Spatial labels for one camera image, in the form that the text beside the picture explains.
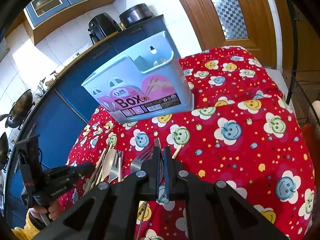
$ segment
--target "hand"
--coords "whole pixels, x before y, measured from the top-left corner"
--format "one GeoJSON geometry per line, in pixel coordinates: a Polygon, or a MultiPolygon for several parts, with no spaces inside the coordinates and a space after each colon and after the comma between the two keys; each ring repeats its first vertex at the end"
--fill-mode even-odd
{"type": "MultiPolygon", "coordinates": [[[[48,210],[50,212],[49,218],[52,220],[56,220],[62,213],[58,200],[55,200],[48,210]]],[[[46,214],[48,212],[47,209],[39,205],[35,205],[33,208],[30,208],[29,211],[33,217],[39,219],[40,221],[42,221],[40,214],[46,214]]]]}

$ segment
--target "person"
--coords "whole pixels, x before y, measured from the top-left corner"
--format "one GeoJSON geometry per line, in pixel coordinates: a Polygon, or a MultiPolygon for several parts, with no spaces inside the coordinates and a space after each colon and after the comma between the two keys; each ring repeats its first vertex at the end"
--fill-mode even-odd
{"type": "Polygon", "coordinates": [[[30,208],[27,212],[24,228],[14,228],[12,232],[19,240],[31,240],[45,227],[40,214],[46,214],[48,211],[50,213],[49,218],[56,220],[62,213],[59,201],[54,201],[48,210],[39,205],[30,208]]]}

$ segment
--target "chopsticks graphic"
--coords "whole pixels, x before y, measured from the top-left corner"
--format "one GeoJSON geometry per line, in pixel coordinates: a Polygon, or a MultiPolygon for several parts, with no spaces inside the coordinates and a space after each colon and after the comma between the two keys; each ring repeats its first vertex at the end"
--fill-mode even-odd
{"type": "Polygon", "coordinates": [[[149,85],[148,85],[148,88],[145,93],[146,97],[149,96],[150,92],[152,91],[152,89],[155,86],[155,84],[157,83],[157,81],[158,81],[158,78],[156,78],[154,82],[153,82],[153,77],[151,78],[149,85]]]}

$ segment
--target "plastic storage box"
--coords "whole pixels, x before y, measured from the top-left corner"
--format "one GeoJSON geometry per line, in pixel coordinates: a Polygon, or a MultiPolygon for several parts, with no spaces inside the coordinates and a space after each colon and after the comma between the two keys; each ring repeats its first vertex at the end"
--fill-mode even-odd
{"type": "Polygon", "coordinates": [[[82,86],[120,124],[194,108],[194,95],[164,31],[113,57],[82,86]]]}

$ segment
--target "metal bolt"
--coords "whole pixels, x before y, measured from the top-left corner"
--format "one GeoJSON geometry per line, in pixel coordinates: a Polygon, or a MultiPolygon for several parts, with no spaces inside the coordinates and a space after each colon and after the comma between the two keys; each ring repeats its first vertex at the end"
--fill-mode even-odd
{"type": "Polygon", "coordinates": [[[186,177],[189,175],[189,172],[182,170],[182,171],[179,171],[178,174],[180,177],[186,177]]]}
{"type": "Polygon", "coordinates": [[[143,178],[144,176],[146,176],[146,172],[145,171],[137,171],[136,176],[138,178],[143,178]]]}
{"type": "Polygon", "coordinates": [[[218,180],[216,184],[217,184],[217,187],[226,187],[227,185],[223,180],[218,180]]]}
{"type": "Polygon", "coordinates": [[[99,189],[106,189],[106,188],[108,188],[109,187],[109,184],[107,183],[107,182],[100,182],[99,184],[98,184],[98,188],[99,189]]]}

